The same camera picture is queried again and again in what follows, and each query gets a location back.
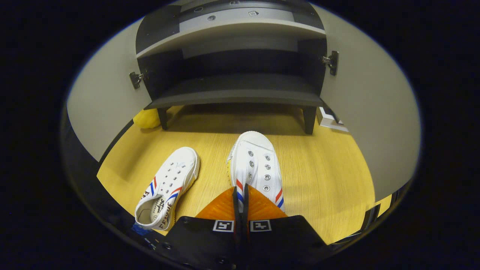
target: red and blue stripe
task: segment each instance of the red and blue stripe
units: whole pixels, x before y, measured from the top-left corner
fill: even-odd
[[[239,199],[239,201],[241,201],[243,203],[243,185],[241,184],[241,182],[237,179],[237,197]]]
[[[172,193],[171,193],[170,197],[167,199],[167,201],[172,199],[172,198],[178,197],[181,189],[182,189],[182,187],[179,187],[179,188],[175,189],[174,191],[172,191]]]
[[[275,197],[275,204],[278,206],[278,208],[282,207],[282,205],[283,205],[283,196],[282,195],[283,195],[283,188],[280,189],[280,192]]]
[[[153,181],[150,183],[150,191],[152,191],[152,197],[155,193],[155,189],[156,189],[156,176],[153,177]]]

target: white sneaker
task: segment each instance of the white sneaker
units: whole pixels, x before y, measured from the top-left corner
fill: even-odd
[[[243,211],[243,187],[248,184],[285,212],[280,165],[267,137],[255,131],[241,134],[227,164],[232,185],[237,187],[240,211]]]
[[[155,174],[135,209],[135,221],[146,229],[167,230],[175,207],[198,176],[200,159],[190,147],[173,152]]]

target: open cabinet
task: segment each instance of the open cabinet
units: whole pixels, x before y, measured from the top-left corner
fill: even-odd
[[[159,109],[166,128],[170,106],[286,103],[304,109],[311,133],[322,99],[355,138],[376,200],[410,180],[419,158],[420,116],[395,60],[355,26],[307,2],[237,2],[166,6],[93,55],[67,101],[72,128],[88,153],[101,163],[145,108]],[[335,51],[332,74],[326,63]]]
[[[158,109],[164,130],[171,106],[248,102],[299,106],[305,133],[312,134],[321,104],[326,40],[310,5],[218,1],[180,13],[164,9],[139,26],[142,74],[132,74],[134,82],[139,76],[144,80],[152,98],[145,109]],[[152,25],[162,20],[160,27]]]

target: cabinet leg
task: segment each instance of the cabinet leg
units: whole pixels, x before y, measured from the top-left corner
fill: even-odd
[[[303,120],[305,122],[305,133],[313,134],[313,126],[315,125],[315,116],[317,113],[317,107],[303,108]]]
[[[158,108],[158,116],[160,117],[160,123],[162,124],[163,130],[167,130],[167,109]]]

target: cabinet door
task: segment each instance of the cabinet door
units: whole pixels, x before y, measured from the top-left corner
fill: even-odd
[[[420,116],[413,90],[380,45],[342,18],[313,5],[325,28],[327,54],[339,52],[336,76],[326,69],[320,97],[355,138],[378,201],[416,169]]]
[[[67,111],[78,139],[100,161],[117,134],[152,102],[143,82],[134,89],[128,74],[140,74],[135,36],[141,20],[105,43],[78,74]]]

